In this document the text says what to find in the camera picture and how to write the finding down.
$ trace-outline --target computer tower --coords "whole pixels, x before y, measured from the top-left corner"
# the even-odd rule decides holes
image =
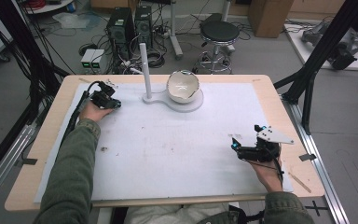
[[[136,47],[135,27],[132,20],[132,12],[129,7],[116,7],[106,25],[108,37],[112,44],[113,52],[129,60]]]
[[[153,48],[152,7],[137,7],[135,11],[135,31],[138,43],[146,43],[147,49]]]

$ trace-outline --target hand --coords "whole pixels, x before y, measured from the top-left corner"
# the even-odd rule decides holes
[[[93,104],[92,101],[88,101],[86,106],[80,112],[79,119],[92,119],[95,122],[98,122],[112,111],[113,109],[100,109]]]
[[[257,174],[258,180],[266,187],[268,192],[283,191],[282,182],[278,177],[278,172],[274,161],[249,161]]]

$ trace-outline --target person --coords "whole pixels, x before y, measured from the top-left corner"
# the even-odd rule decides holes
[[[88,102],[81,111],[79,122],[68,134],[57,155],[34,224],[89,223],[95,149],[101,133],[97,122],[112,111],[100,109],[92,102]],[[276,170],[266,167],[275,167],[272,162],[251,164],[258,179],[268,191],[264,215],[266,224],[313,223],[297,196],[283,192]],[[213,213],[218,215],[221,211],[212,207],[208,209],[211,213],[208,216],[213,216]]]

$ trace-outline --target wooden table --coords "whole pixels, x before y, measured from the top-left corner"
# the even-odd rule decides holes
[[[169,76],[153,75],[152,83],[165,83]],[[281,99],[272,85],[269,77],[264,75],[199,75],[200,83],[252,83],[261,104],[268,124],[274,129],[292,138],[293,145],[282,145],[281,160],[284,162],[289,178],[298,197],[321,197],[324,187],[310,161],[301,161],[299,156],[306,153],[296,130],[286,113]],[[5,208],[8,211],[26,211],[39,209],[39,203],[34,203],[39,182],[42,177],[48,154],[57,138],[62,121],[72,103],[77,86],[80,83],[94,80],[111,80],[114,83],[143,83],[143,76],[69,76],[67,77],[48,112],[28,158],[37,159],[36,165],[24,165],[10,192]],[[150,200],[127,200],[97,202],[94,206],[131,206],[146,204],[182,204],[182,203],[212,203],[264,200],[263,196],[232,195],[219,197],[170,198]]]

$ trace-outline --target ceramic bowl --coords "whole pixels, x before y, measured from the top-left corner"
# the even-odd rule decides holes
[[[167,90],[175,102],[187,104],[196,99],[200,91],[200,82],[190,71],[176,71],[168,78]]]

